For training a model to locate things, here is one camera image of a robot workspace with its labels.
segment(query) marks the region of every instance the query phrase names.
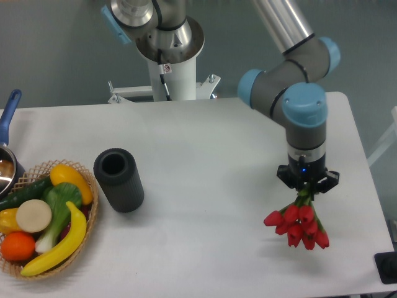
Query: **saucepan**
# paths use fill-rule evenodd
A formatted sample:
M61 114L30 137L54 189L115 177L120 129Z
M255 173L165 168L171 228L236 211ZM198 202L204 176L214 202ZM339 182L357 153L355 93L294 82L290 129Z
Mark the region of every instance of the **saucepan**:
M21 96L22 93L18 89L11 92L0 118L0 199L8 195L25 172L15 154L8 148L9 126Z

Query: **green cucumber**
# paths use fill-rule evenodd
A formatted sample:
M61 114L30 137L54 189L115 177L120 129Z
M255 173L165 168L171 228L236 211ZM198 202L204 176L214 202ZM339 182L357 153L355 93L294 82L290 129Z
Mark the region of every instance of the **green cucumber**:
M32 199L41 199L44 190L52 186L50 176L39 179L24 188L18 189L16 192L9 194L3 200L0 201L0 211L18 208L24 202Z

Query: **tulip bouquet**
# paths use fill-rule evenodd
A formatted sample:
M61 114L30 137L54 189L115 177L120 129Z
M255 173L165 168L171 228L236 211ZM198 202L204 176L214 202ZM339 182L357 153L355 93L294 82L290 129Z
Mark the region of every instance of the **tulip bouquet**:
M302 189L294 202L279 211L273 211L264 220L268 227L276 227L276 234L287 233L288 245L297 247L302 240L307 250L317 243L322 249L329 246L327 232L316 215L309 185Z

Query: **bok choy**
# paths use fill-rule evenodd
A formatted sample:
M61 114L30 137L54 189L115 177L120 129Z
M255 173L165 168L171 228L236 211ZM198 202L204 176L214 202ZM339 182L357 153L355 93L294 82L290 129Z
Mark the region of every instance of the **bok choy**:
M47 192L43 201L51 208L52 220L36 241L37 253L45 253L56 245L60 233L70 222L71 214L66 202L70 201L80 208L82 197L77 186L71 183L60 183Z

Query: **yellow bell pepper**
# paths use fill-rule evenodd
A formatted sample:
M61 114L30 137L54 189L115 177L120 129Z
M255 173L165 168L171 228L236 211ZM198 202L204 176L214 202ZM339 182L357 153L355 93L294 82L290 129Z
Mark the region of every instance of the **yellow bell pepper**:
M27 263L20 275L34 276L55 267L74 253L83 242L87 231L86 216L72 202L68 201L66 205L71 213L69 233L50 251Z
M87 181L71 166L63 164L54 166L50 171L50 179L54 186L62 182L74 184L81 192L82 204L89 205L92 202L93 196Z
M11 208L0 212L1 233L8 235L12 232L22 231L16 220L17 211L18 208Z

